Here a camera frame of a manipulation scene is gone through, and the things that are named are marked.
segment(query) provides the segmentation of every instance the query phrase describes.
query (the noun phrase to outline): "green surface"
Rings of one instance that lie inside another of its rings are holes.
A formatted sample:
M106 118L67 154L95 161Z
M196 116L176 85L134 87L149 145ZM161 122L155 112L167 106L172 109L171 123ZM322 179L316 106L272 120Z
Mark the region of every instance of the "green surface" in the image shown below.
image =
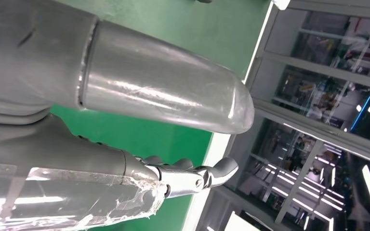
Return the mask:
M266 0L60 0L100 18L181 46L224 65L243 79L269 2ZM190 158L200 165L211 133L121 115L55 106L75 135L133 155L159 155L167 163ZM166 200L156 216L96 231L179 231L190 196Z

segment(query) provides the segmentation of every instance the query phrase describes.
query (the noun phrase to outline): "transparent plastic wrap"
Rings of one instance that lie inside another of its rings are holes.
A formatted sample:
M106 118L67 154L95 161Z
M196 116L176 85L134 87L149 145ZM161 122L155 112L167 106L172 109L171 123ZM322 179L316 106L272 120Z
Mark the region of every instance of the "transparent plastic wrap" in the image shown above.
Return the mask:
M0 164L0 230L82 230L149 217L166 185L70 170Z

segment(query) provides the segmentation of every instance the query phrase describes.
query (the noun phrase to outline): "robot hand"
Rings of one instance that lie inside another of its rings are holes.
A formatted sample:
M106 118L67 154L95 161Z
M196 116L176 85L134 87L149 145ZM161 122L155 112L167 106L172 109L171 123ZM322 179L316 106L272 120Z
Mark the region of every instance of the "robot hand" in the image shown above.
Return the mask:
M223 158L214 167L193 167L188 159L181 159L173 165L167 165L162 164L158 156L146 159L136 158L167 185L166 198L198 193L204 189L222 185L238 170L237 163L231 158Z

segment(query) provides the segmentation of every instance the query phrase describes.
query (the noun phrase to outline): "blue light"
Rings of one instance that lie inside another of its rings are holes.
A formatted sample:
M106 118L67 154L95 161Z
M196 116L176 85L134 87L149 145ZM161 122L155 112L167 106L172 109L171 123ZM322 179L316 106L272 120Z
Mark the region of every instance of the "blue light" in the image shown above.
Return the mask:
M357 122L358 122L359 118L361 117L362 112L363 112L363 111L364 111L364 109L367 107L368 101L370 101L370 96L368 97L367 101L365 101L364 106L362 106L361 111L359 112L359 114L358 114L357 118L355 119L354 123L352 124L352 126L351 126L351 131L352 131L352 129L355 127L355 124L357 124Z

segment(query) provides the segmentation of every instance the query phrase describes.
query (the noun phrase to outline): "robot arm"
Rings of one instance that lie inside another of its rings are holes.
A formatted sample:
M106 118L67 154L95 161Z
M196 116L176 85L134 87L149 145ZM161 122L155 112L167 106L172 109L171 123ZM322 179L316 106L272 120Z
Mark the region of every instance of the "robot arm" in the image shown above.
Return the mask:
M148 217L237 171L172 166L73 136L54 104L238 134L245 86L220 65L51 0L0 0L0 230L86 229Z
M51 0L0 0L0 123L32 123L54 103L213 132L253 122L227 68Z

